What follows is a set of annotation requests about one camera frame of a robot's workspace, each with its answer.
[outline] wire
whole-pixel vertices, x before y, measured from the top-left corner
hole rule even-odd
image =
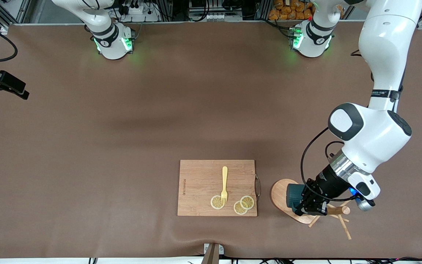
[[[139,37],[139,33],[141,33],[142,24],[144,24],[144,21],[143,21],[143,22],[141,22],[141,25],[139,26],[138,34],[134,37],[134,40],[137,40],[137,39],[138,39],[138,37]]]
[[[230,11],[233,11],[233,10],[237,10],[237,9],[239,9],[239,8],[242,8],[242,6],[243,6],[243,1],[242,0],[224,0],[223,2],[222,2],[222,7],[225,9],[225,10],[230,10]]]
[[[11,44],[11,46],[14,48],[14,53],[12,55],[10,55],[9,57],[0,59],[0,62],[7,62],[10,59],[13,59],[16,55],[17,55],[17,47],[15,46],[15,44],[8,39],[5,35],[0,33],[0,37],[2,37],[3,39],[5,39],[7,42],[9,42],[9,44]]]
[[[206,10],[206,4],[205,4],[204,5],[204,10],[203,10],[204,13],[201,16],[201,18],[198,19],[198,20],[192,20],[191,18],[189,18],[186,15],[186,8],[183,5],[184,2],[186,2],[186,0],[183,0],[182,1],[182,13],[183,13],[183,17],[186,18],[187,20],[191,21],[191,22],[200,22],[201,20],[205,19],[209,15],[209,13],[210,13],[210,2],[209,2],[209,0],[206,0],[206,4],[208,5],[208,10]]]
[[[154,5],[153,4],[153,6],[154,6],[154,9],[156,9],[157,11],[159,11],[159,13],[161,14],[161,15],[163,15],[163,16],[165,16],[165,17],[167,17],[168,19],[173,19],[174,18],[174,16],[169,16],[169,15],[166,15],[166,14],[164,14],[164,12],[162,12],[162,10],[161,10],[161,8],[159,7],[157,7],[157,5]]]
[[[117,10],[115,10],[115,8],[114,8],[114,14],[115,14],[116,20],[119,21],[119,18],[118,18],[118,15],[117,15]]]
[[[357,49],[357,50],[351,52],[350,56],[359,56],[359,57],[362,57],[362,55],[359,54],[358,52],[359,52],[359,50]]]
[[[281,28],[281,29],[287,29],[287,30],[289,30],[289,27],[283,27],[283,26],[278,26],[278,25],[275,25],[275,24],[271,23],[269,20],[266,20],[266,19],[264,19],[264,18],[259,18],[259,19],[257,19],[257,20],[264,21],[264,22],[266,22],[267,24],[269,24],[269,25],[271,25],[272,27],[275,27],[275,28]]]
[[[327,151],[328,151],[328,147],[329,147],[330,145],[332,145],[332,144],[335,144],[335,143],[345,145],[345,142],[339,142],[339,141],[334,141],[334,142],[330,142],[330,143],[328,143],[328,144],[325,146],[325,157],[327,157],[327,159],[329,158],[329,157],[328,157],[328,153],[327,153]]]
[[[294,39],[295,37],[287,35],[286,33],[283,32],[283,30],[281,29],[281,27],[278,25],[278,22],[276,22],[276,20],[274,21],[275,25],[278,27],[278,30],[281,32],[281,34],[283,34],[285,37],[288,37],[290,39]]]
[[[393,264],[397,261],[422,261],[422,258],[415,258],[415,257],[401,257],[396,259],[364,259],[365,261],[369,262],[370,264]]]
[[[81,0],[85,5],[87,5],[90,9],[94,9],[93,7],[91,7],[88,3],[86,3],[86,1]],[[95,2],[97,3],[97,9],[96,10],[100,10],[100,5],[99,5],[99,1],[95,0]]]
[[[304,178],[304,158],[305,158],[305,154],[307,153],[308,149],[310,148],[310,146],[313,144],[313,142],[315,142],[315,140],[317,140],[323,133],[325,133],[328,130],[328,127],[326,127],[325,129],[323,129],[318,135],[316,135],[307,145],[307,147],[305,148],[302,157],[300,159],[300,177],[302,178],[302,182],[304,183],[305,187],[307,187],[307,189],[309,189],[311,192],[313,192],[315,195],[322,197],[323,199],[327,199],[329,201],[333,201],[333,202],[345,202],[345,201],[350,201],[352,199],[356,199],[356,195],[353,195],[349,198],[345,198],[345,199],[332,199],[332,198],[328,198],[328,197],[324,197],[323,195],[319,194],[318,192],[312,190],[312,188],[310,188],[310,186],[307,184],[307,182],[305,181]]]

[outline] green led light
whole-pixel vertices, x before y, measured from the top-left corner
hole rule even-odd
[[[122,38],[122,42],[126,50],[131,50],[131,40]]]
[[[304,38],[304,34],[300,33],[298,37],[296,37],[296,39],[294,40],[293,48],[299,48],[300,44],[302,43],[303,38]]]
[[[301,33],[302,32],[302,29],[300,29],[300,28],[290,28],[290,30],[292,32],[298,32],[298,33]]]
[[[332,37],[330,36],[327,40],[327,45],[325,46],[325,50],[328,48],[328,46],[330,45],[330,40],[332,39]]]
[[[94,42],[95,42],[95,45],[97,46],[97,50],[100,52],[99,44],[97,43],[97,40],[95,38],[94,38]]]

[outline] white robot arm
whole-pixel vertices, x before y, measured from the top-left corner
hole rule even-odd
[[[79,17],[89,28],[97,49],[105,58],[116,60],[133,50],[134,36],[129,27],[112,22],[104,8],[114,0],[52,0],[53,3]]]
[[[422,8],[422,0],[345,0],[370,8],[359,38],[359,51],[369,65],[374,88],[368,107],[345,103],[330,114],[328,129],[344,142],[330,164],[304,184],[290,184],[287,205],[298,214],[326,215],[326,204],[347,189],[367,211],[380,187],[374,170],[388,161],[411,137],[411,128],[397,112],[407,53]],[[296,48],[316,57],[328,47],[340,18],[340,0],[316,0],[313,19],[299,26],[303,37]]]

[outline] wooden stand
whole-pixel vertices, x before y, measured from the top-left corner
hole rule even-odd
[[[295,219],[296,221],[308,224],[308,227],[312,227],[315,222],[320,218],[320,216],[310,216],[308,214],[304,214],[302,216],[298,216],[294,214],[291,208],[286,206],[286,191],[288,188],[288,184],[298,184],[296,181],[291,179],[280,179],[277,181],[273,187],[271,187],[271,201],[273,202],[276,208],[280,209],[281,211],[285,212],[287,215]],[[343,202],[340,206],[335,207],[331,204],[327,204],[327,215],[336,219],[339,219],[341,225],[346,233],[346,236],[349,240],[351,240],[351,235],[348,232],[346,227],[346,223],[349,222],[348,219],[344,219],[342,215],[349,214],[351,210],[346,205],[349,201]]]
[[[271,201],[273,202],[274,206],[276,206],[276,208],[285,212],[297,222],[303,224],[310,224],[310,222],[315,219],[315,216],[310,216],[308,214],[298,216],[294,214],[291,208],[288,208],[288,206],[286,206],[286,190],[288,188],[288,184],[290,183],[297,184],[297,182],[291,179],[280,179],[279,181],[277,181],[273,185],[273,187],[271,187]]]

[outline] snack package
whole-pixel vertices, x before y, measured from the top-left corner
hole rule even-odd
[[[299,2],[299,6],[296,7],[296,12],[303,12],[304,11],[304,7],[305,7],[304,2]]]
[[[296,11],[292,11],[288,14],[288,20],[296,19]]]
[[[291,0],[291,10],[296,10],[300,6],[299,0]]]
[[[304,10],[304,19],[309,19],[312,17],[312,12],[310,10]]]
[[[280,17],[279,10],[271,10],[270,14],[268,15],[268,20],[277,20]]]
[[[296,12],[296,19],[304,20],[304,13],[303,12]]]
[[[275,7],[277,10],[281,10],[281,8],[283,8],[283,7],[284,7],[284,2],[283,2],[283,0],[274,0],[273,4],[274,4],[274,7]]]
[[[336,7],[340,11],[340,18],[343,18],[345,16],[345,9],[343,8],[342,5],[337,5]]]
[[[288,15],[288,14],[290,14],[291,13],[291,7],[283,7],[283,8],[281,8],[281,14],[282,15]]]

